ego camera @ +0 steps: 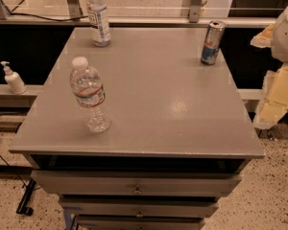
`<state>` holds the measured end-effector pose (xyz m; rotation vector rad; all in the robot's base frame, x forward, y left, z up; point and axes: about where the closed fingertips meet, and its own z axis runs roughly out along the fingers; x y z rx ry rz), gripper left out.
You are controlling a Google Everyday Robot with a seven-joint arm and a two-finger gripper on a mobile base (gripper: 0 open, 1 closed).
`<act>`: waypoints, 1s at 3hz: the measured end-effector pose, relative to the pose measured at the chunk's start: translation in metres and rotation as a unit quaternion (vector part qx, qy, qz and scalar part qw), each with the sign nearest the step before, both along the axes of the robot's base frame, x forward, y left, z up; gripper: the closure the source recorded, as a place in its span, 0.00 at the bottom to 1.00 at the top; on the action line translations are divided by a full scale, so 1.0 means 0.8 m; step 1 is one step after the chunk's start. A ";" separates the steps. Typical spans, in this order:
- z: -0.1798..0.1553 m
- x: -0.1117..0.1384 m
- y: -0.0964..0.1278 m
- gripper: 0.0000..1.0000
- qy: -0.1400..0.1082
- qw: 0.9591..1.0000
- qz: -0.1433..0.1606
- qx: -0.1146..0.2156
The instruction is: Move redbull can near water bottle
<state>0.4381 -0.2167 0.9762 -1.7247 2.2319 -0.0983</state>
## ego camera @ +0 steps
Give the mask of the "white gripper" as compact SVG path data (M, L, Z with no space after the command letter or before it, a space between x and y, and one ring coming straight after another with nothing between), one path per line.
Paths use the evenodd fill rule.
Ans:
M274 58L288 62L288 7L271 24L254 36L251 46L270 48ZM288 63L264 77L261 98L255 110L253 126L270 129L288 112Z

